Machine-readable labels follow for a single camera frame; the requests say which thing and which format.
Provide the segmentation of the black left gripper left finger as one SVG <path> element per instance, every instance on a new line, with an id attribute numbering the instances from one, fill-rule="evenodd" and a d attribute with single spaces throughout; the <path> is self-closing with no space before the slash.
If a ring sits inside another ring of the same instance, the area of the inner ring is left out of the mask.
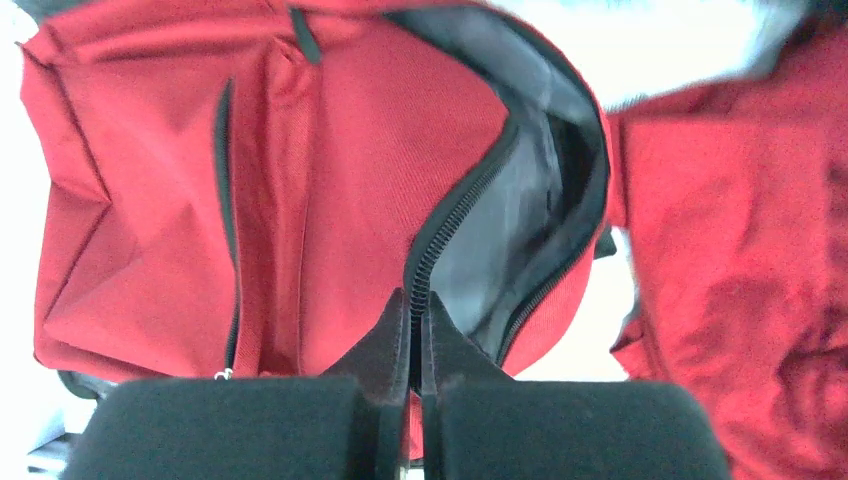
<path id="1" fill-rule="evenodd" d="M 314 377 L 126 383 L 98 406 L 66 479 L 401 479 L 411 325 L 394 291 L 375 327 Z"/>

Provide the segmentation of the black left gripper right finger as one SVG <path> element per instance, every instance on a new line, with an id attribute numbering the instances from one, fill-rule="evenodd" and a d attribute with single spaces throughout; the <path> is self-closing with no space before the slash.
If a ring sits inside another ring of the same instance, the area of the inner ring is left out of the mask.
<path id="1" fill-rule="evenodd" d="M 695 399 L 652 382 L 516 380 L 460 333 L 436 295 L 420 321 L 429 479 L 726 479 Z"/>

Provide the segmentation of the red student backpack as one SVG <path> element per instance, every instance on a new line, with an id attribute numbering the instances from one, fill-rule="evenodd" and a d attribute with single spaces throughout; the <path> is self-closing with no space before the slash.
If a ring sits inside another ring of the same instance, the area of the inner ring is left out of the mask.
<path id="1" fill-rule="evenodd" d="M 605 113 L 473 1 L 93 1 L 21 48 L 50 175 L 34 355 L 111 382 L 312 376 L 405 290 L 516 374 L 606 220 Z"/>

